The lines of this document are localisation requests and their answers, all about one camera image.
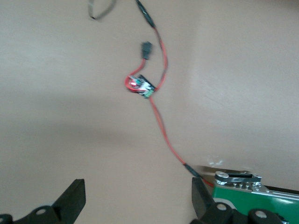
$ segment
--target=connector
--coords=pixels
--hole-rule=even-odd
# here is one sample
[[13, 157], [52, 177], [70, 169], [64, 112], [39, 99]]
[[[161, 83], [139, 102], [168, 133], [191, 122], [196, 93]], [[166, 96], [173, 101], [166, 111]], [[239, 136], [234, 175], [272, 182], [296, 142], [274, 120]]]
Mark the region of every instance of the connector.
[[190, 167], [187, 163], [185, 163], [184, 166], [193, 176], [203, 179], [203, 177], [199, 173], [197, 173], [192, 167]]
[[138, 79], [141, 82], [138, 88], [141, 91], [138, 94], [142, 95], [145, 99], [149, 98], [155, 92], [155, 87], [143, 75], [139, 75]]
[[152, 44], [150, 42], [143, 42], [142, 43], [142, 58], [148, 60], [150, 57]]
[[155, 28], [156, 25], [154, 24], [154, 21], [152, 20], [152, 18], [150, 17], [148, 12], [146, 11], [145, 7], [141, 4], [141, 2], [139, 0], [136, 0], [136, 3], [138, 5], [140, 11], [142, 12], [146, 22], [148, 22], [151, 27]]

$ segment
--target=black wire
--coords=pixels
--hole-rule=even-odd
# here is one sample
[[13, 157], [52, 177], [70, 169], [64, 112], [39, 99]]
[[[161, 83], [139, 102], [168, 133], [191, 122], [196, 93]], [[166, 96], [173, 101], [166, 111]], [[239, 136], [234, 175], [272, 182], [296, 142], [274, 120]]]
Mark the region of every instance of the black wire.
[[98, 16], [94, 17], [93, 16], [93, 6], [94, 6], [94, 0], [88, 0], [88, 14], [90, 16], [90, 18], [94, 19], [94, 20], [100, 20], [102, 19], [104, 16], [106, 16], [108, 13], [110, 13], [112, 11], [112, 9], [114, 8], [115, 4], [116, 4], [117, 0], [112, 0], [109, 7], [103, 11], [101, 14], [99, 14]]

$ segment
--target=screw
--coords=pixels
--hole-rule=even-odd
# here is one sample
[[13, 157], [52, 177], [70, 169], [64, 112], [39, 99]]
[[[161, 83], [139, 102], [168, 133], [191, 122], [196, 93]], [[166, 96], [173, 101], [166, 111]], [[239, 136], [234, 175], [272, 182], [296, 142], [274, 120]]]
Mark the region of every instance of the screw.
[[218, 204], [217, 205], [217, 208], [219, 209], [219, 210], [221, 210], [221, 211], [225, 211], [227, 208], [226, 208], [226, 206], [224, 205], [224, 204]]
[[46, 212], [46, 209], [40, 209], [36, 212], [37, 215], [41, 215]]
[[229, 178], [229, 175], [227, 173], [221, 172], [221, 171], [217, 171], [216, 175], [222, 178]]
[[259, 218], [266, 218], [267, 215], [263, 211], [256, 211], [256, 216]]

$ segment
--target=black plastic part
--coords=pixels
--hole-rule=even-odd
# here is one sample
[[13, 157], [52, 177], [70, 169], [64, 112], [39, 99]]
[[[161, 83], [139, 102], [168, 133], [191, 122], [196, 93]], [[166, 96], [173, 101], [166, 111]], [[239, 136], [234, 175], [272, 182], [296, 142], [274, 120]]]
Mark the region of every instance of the black plastic part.
[[192, 167], [190, 167], [187, 163], [185, 163], [184, 166], [193, 176], [200, 177], [201, 179], [203, 179], [203, 177], [199, 173], [197, 173]]
[[[226, 210], [219, 210], [218, 204], [222, 204], [226, 207]], [[213, 204], [200, 219], [202, 223], [206, 224], [228, 224], [233, 220], [233, 210], [227, 204], [215, 203]]]
[[141, 4], [141, 2], [139, 0], [136, 0], [136, 3], [138, 5], [140, 11], [142, 12], [146, 22], [148, 22], [151, 27], [155, 28], [156, 25], [154, 24], [154, 21], [152, 20], [152, 18], [150, 17], [148, 12], [146, 11], [145, 7]]
[[1, 224], [11, 224], [13, 222], [13, 217], [9, 214], [0, 215], [0, 219], [2, 220]]
[[[266, 218], [260, 218], [256, 215], [257, 211], [262, 211], [266, 214]], [[273, 212], [265, 209], [252, 209], [248, 213], [248, 218], [253, 224], [281, 224], [281, 219]]]
[[201, 178], [192, 178], [192, 204], [197, 218], [201, 218], [215, 204]]
[[142, 58], [148, 60], [150, 57], [152, 44], [150, 42], [143, 42], [142, 43]]
[[1, 224], [73, 224], [85, 206], [84, 180], [75, 180], [52, 206], [34, 209], [27, 216], [13, 221], [11, 215], [0, 215]]
[[85, 182], [84, 180], [75, 180], [52, 207], [65, 224], [73, 224], [85, 203]]

